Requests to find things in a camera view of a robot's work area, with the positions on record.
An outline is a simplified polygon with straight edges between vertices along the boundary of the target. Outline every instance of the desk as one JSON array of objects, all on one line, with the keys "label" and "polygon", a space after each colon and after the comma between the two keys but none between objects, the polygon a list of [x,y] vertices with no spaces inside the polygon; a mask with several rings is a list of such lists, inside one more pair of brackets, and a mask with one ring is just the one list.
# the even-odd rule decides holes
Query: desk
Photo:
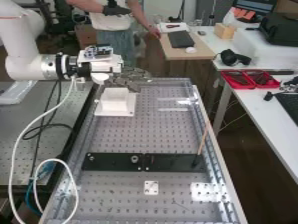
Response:
[{"label": "desk", "polygon": [[[234,48],[230,40],[219,39],[214,34],[212,27],[199,27],[195,28],[194,31],[200,30],[206,32],[206,36],[200,37],[200,40],[206,43],[214,53],[220,53],[226,49],[231,49],[235,53],[238,50]],[[236,69],[259,69],[266,71],[288,71],[288,69],[279,68],[274,64],[270,66],[260,66],[255,63],[251,63],[248,66],[238,64],[234,67],[228,67],[222,64],[219,57],[212,61],[212,65],[215,67],[216,72],[214,73],[212,79],[214,81],[214,91],[211,91],[211,96],[208,97],[207,104],[207,112],[210,114],[214,99],[216,94],[216,87],[219,83],[219,71]],[[274,76],[278,80],[290,80],[292,79],[292,75],[290,76]],[[288,173],[292,176],[292,179],[298,183],[298,150],[294,150],[294,146],[296,145],[296,136],[298,136],[298,127],[292,122],[290,116],[283,110],[280,104],[274,98],[272,101],[264,102],[263,96],[266,95],[268,90],[234,90],[230,88],[228,84],[224,82],[223,84],[223,92],[220,95],[219,106],[215,114],[215,120],[212,124],[212,129],[215,135],[219,133],[222,120],[224,117],[224,111],[227,108],[228,100],[231,93],[238,98],[251,120],[255,123],[270,147],[272,148],[276,156],[279,157],[280,162],[283,163]]]},{"label": "desk", "polygon": [[[292,79],[292,76],[274,76],[274,78],[278,81],[287,81]],[[230,95],[232,93],[291,174],[292,179],[298,183],[298,126],[291,120],[276,98],[274,97],[270,102],[263,100],[267,91],[271,91],[272,93],[280,92],[278,89],[235,90],[230,88],[228,84],[224,82],[212,129],[216,135],[219,133]]]},{"label": "desk", "polygon": [[162,34],[159,39],[163,53],[162,58],[165,58],[165,72],[162,73],[162,77],[166,74],[170,77],[191,78],[194,84],[198,86],[199,92],[202,93],[204,91],[207,75],[211,73],[211,59],[215,54],[210,50],[210,47],[202,42],[199,36],[194,33],[190,33],[190,36],[195,42],[196,53],[194,54],[186,53],[184,49],[171,48],[169,36],[167,34]]},{"label": "desk", "polygon": [[[206,32],[206,36],[200,36],[199,39],[200,41],[203,41],[203,43],[208,46],[208,48],[212,50],[212,52],[215,54],[219,54],[223,50],[226,49],[231,49],[235,53],[239,53],[239,51],[236,50],[236,48],[234,47],[231,40],[223,40],[220,38],[218,38],[218,36],[214,34],[214,27],[211,26],[202,26],[202,27],[195,27],[192,28],[192,31],[196,34],[196,31],[204,31]],[[207,97],[207,104],[206,104],[206,111],[207,114],[210,114],[211,109],[212,109],[212,105],[214,105],[214,101],[215,101],[215,96],[216,96],[216,88],[218,88],[218,84],[219,84],[219,72],[223,70],[246,70],[246,69],[251,69],[251,70],[264,70],[264,71],[288,71],[288,69],[286,68],[280,68],[278,65],[275,65],[274,63],[270,65],[260,65],[258,63],[251,62],[251,64],[248,66],[243,65],[243,64],[238,64],[232,67],[226,66],[222,61],[220,61],[220,57],[218,56],[215,58],[215,60],[212,60],[212,65],[215,68],[215,72],[211,74],[211,87],[208,89],[211,89],[208,97]]]},{"label": "desk", "polygon": [[194,47],[196,49],[196,53],[188,54],[184,52],[184,49],[182,48],[171,48],[170,40],[167,34],[161,35],[161,46],[165,54],[165,59],[167,61],[175,61],[175,60],[210,60],[214,58],[215,54],[207,47],[207,45],[203,43],[203,41],[199,39],[199,37],[190,33],[190,36],[192,38],[192,41],[195,43]]}]

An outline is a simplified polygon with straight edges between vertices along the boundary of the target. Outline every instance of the pegboard surface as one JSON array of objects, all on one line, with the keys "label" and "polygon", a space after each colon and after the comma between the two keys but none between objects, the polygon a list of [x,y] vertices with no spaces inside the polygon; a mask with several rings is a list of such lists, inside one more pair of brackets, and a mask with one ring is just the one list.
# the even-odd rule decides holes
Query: pegboard surface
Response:
[{"label": "pegboard surface", "polygon": [[[12,148],[16,138],[29,122],[42,113],[53,84],[53,82],[38,82],[18,105],[0,106],[0,185],[8,184]],[[62,83],[61,99],[66,94],[69,84],[69,82]],[[69,99],[57,111],[53,123],[67,124],[73,127],[90,87],[91,83],[87,83],[83,91],[71,92]],[[49,108],[55,105],[57,92],[55,88]],[[61,127],[49,128],[43,131],[35,165],[61,153],[69,134],[70,131]],[[28,183],[34,145],[35,138],[20,142],[16,153],[13,185]]]},{"label": "pegboard surface", "polygon": [[[81,170],[87,152],[196,152],[204,121],[188,80],[154,79],[141,89],[134,117],[91,117],[89,112],[69,160],[79,195],[70,223],[238,223],[210,136],[203,148],[204,173]],[[158,182],[158,195],[143,194],[145,181]],[[49,204],[42,221],[61,223],[74,204],[66,174]]]},{"label": "pegboard surface", "polygon": [[143,87],[134,117],[98,120],[89,151],[196,153],[198,138],[187,98],[186,87]]},{"label": "pegboard surface", "polygon": [[[158,181],[158,195],[143,194],[145,181]],[[192,201],[191,182],[206,174],[83,172],[74,219],[220,221],[214,201]]]}]

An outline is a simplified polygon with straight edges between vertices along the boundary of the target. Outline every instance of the metal post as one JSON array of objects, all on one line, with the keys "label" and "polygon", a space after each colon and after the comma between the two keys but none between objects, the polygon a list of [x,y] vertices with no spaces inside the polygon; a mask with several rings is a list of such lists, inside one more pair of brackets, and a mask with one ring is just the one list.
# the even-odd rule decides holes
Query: metal post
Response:
[{"label": "metal post", "polygon": [[222,120],[224,117],[224,113],[226,113],[226,108],[230,102],[230,96],[231,96],[231,90],[230,90],[230,86],[228,84],[224,82],[224,88],[222,91],[222,95],[220,95],[220,101],[219,101],[219,106],[216,109],[216,115],[215,115],[215,120],[212,123],[212,130],[214,130],[214,134],[215,136],[218,136],[219,130],[220,130],[220,124],[222,124]]}]

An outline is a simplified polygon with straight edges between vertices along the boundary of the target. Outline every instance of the red container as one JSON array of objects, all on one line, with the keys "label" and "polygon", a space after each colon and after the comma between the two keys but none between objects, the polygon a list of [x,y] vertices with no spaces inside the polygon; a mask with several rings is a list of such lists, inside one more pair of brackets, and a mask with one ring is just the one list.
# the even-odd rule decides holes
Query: red container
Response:
[{"label": "red container", "polygon": [[259,89],[276,89],[280,83],[271,77],[271,75],[260,70],[247,70],[243,74],[255,83],[255,87]]},{"label": "red container", "polygon": [[222,71],[220,75],[232,89],[254,89],[255,83],[242,71]]}]

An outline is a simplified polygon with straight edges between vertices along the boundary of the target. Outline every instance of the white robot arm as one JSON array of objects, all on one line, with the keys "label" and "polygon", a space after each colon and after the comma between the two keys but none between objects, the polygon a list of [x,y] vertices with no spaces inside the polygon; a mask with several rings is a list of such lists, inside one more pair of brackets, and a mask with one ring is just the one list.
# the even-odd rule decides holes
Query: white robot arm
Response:
[{"label": "white robot arm", "polygon": [[69,79],[77,75],[102,84],[111,74],[121,73],[121,56],[107,45],[89,47],[78,57],[41,55],[34,42],[43,29],[41,16],[10,0],[0,2],[0,39],[8,52],[6,73],[13,80]]}]

